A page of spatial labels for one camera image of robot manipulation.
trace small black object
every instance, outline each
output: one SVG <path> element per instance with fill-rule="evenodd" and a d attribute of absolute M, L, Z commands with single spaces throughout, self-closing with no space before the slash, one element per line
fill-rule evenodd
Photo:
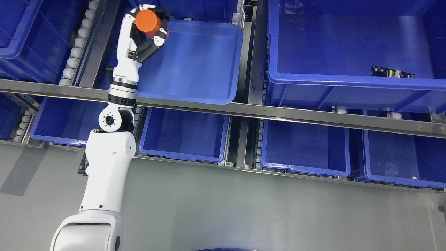
<path fill-rule="evenodd" d="M 82 176 L 88 176 L 88 174 L 85 172 L 87 167 L 88 167 L 87 156 L 84 153 L 81 160 L 81 164 L 79 165 L 78 174 L 82 174 Z"/>
<path fill-rule="evenodd" d="M 119 249 L 119 244 L 121 243 L 121 238 L 116 237 L 116 241 L 115 241 L 115 251 L 118 251 Z"/>
<path fill-rule="evenodd" d="M 410 78 L 413 79 L 415 78 L 415 74 L 413 73 L 408 73 L 408 72 L 404 72 L 404 71 L 400 71 L 398 70 L 400 73 L 400 78 Z M 372 66 L 372 77 L 389 77 L 389 78 L 394 78 L 395 77 L 395 73 L 396 70 L 393 69 L 389 69 L 389 68 L 384 68 L 381 67 L 379 68 L 378 66 Z"/>

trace white robot arm segment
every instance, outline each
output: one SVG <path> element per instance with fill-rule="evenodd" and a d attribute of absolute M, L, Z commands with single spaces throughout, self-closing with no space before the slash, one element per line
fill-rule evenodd
<path fill-rule="evenodd" d="M 155 36 L 138 31 L 138 12 L 152 10 L 162 20 Z M 51 241 L 51 251 L 120 251 L 124 226 L 120 211 L 128 166 L 135 155 L 132 134 L 135 121 L 138 69 L 167 38 L 169 15 L 154 5 L 141 4 L 122 20 L 118 66 L 108 90 L 108 106 L 98 117 L 85 149 L 89 166 L 82 169 L 88 181 L 76 215 L 65 219 Z"/>

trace white roller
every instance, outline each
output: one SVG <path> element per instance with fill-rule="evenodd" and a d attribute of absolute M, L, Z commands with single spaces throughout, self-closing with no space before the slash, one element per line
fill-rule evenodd
<path fill-rule="evenodd" d="M 83 20 L 82 20 L 82 28 L 87 28 L 87 29 L 89 29 L 89 28 L 91 28 L 91 24 L 93 23 L 93 20 L 92 19 L 89 19 L 89 18 L 84 18 Z"/>
<path fill-rule="evenodd" d="M 82 49 L 81 48 L 72 48 L 71 49 L 71 56 L 73 58 L 80 58 L 80 56 L 82 55 Z"/>
<path fill-rule="evenodd" d="M 22 123 L 19 124 L 19 128 L 20 129 L 25 129 L 27 125 L 28 125 L 28 123 L 22 122 Z"/>
<path fill-rule="evenodd" d="M 71 80 L 70 80 L 70 79 L 61 79 L 61 80 L 59 81 L 59 85 L 66 85 L 66 86 L 69 86 L 69 85 L 71 85 Z"/>
<path fill-rule="evenodd" d="M 17 134 L 18 136 L 22 136 L 23 134 L 25 134 L 25 130 L 23 130 L 23 129 L 19 129 L 19 130 L 16 131 L 16 134 Z"/>
<path fill-rule="evenodd" d="M 96 15 L 96 11 L 89 9 L 85 12 L 85 17 L 89 19 L 93 19 Z"/>
<path fill-rule="evenodd" d="M 66 61 L 66 64 L 68 65 L 68 67 L 74 69 L 74 68 L 76 68 L 78 66 L 78 62 L 79 62 L 79 59 L 77 59 L 77 58 L 69 58 Z"/>
<path fill-rule="evenodd" d="M 76 38 L 74 40 L 74 45 L 79 48 L 83 48 L 85 45 L 85 38 Z"/>
<path fill-rule="evenodd" d="M 74 76 L 74 69 L 67 68 L 63 70 L 63 77 L 67 79 L 72 79 Z"/>
<path fill-rule="evenodd" d="M 90 30 L 87 28 L 80 28 L 78 30 L 78 35 L 81 38 L 87 38 L 89 32 L 90 32 Z"/>
<path fill-rule="evenodd" d="M 92 9 L 92 10 L 97 10 L 98 5 L 99 5 L 99 2 L 91 1 L 90 3 L 88 3 L 88 8 Z"/>
<path fill-rule="evenodd" d="M 234 13 L 232 14 L 232 21 L 238 21 L 240 20 L 240 13 Z"/>

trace blue plastic bin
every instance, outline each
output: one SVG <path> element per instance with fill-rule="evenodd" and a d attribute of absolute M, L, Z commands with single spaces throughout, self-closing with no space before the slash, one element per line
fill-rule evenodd
<path fill-rule="evenodd" d="M 117 64 L 116 50 L 113 50 L 108 65 Z M 105 73 L 98 88 L 106 90 L 109 85 Z M 46 97 L 31 129 L 31 138 L 59 145 L 85 146 L 90 131 L 99 128 L 98 116 L 106 106 L 105 102 Z"/>
<path fill-rule="evenodd" d="M 149 108 L 140 153 L 190 161 L 223 161 L 229 116 Z"/>
<path fill-rule="evenodd" d="M 446 188 L 446 139 L 351 130 L 351 151 L 356 180 Z"/>
<path fill-rule="evenodd" d="M 237 12 L 237 0 L 129 0 L 135 7 L 139 4 L 154 4 L 164 8 L 171 16 L 196 18 L 203 21 L 232 20 Z"/>
<path fill-rule="evenodd" d="M 138 96 L 217 105 L 234 100 L 241 28 L 172 20 L 168 29 L 166 44 L 139 70 Z"/>
<path fill-rule="evenodd" d="M 85 0 L 0 0 L 0 78 L 54 83 Z"/>
<path fill-rule="evenodd" d="M 270 0 L 268 14 L 271 105 L 446 111 L 446 1 Z"/>
<path fill-rule="evenodd" d="M 260 163 L 263 168 L 349 176 L 348 129 L 264 120 Z"/>
<path fill-rule="evenodd" d="M 0 140 L 10 138 L 21 109 L 19 105 L 0 93 Z"/>

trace black bracket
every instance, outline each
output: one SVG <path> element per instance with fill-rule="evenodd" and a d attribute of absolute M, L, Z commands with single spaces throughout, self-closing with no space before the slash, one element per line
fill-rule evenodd
<path fill-rule="evenodd" d="M 82 176 L 88 176 L 88 174 L 85 172 L 87 167 L 88 167 L 87 155 L 84 152 L 84 155 L 82 156 L 81 164 L 79 165 L 78 174 L 82 174 Z"/>

